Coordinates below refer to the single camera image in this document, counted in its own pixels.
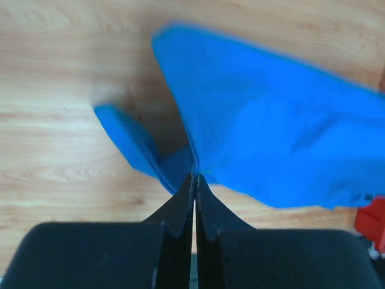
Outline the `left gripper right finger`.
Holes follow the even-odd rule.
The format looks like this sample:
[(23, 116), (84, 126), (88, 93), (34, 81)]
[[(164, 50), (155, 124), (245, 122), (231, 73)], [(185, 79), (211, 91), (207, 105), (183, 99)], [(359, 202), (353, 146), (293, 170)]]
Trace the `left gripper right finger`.
[(211, 191), (203, 175), (196, 176), (197, 273), (199, 288), (227, 288), (226, 247), (223, 237), (236, 237), (239, 231), (253, 231)]

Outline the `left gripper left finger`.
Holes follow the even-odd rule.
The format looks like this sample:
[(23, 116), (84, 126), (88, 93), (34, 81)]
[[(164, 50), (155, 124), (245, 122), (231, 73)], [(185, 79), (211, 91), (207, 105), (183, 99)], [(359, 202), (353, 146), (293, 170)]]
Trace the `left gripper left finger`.
[(189, 288), (194, 215), (194, 175), (163, 206), (142, 221), (162, 229), (152, 288)]

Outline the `blue t-shirt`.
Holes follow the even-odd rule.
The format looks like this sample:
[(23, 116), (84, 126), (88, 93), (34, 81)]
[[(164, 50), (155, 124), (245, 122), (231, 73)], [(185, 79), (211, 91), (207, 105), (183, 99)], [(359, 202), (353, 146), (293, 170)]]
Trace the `blue t-shirt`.
[(364, 207), (384, 194), (384, 97), (196, 26), (152, 40), (188, 145), (162, 157), (112, 104), (94, 112), (130, 165), (175, 193), (189, 173), (266, 205)]

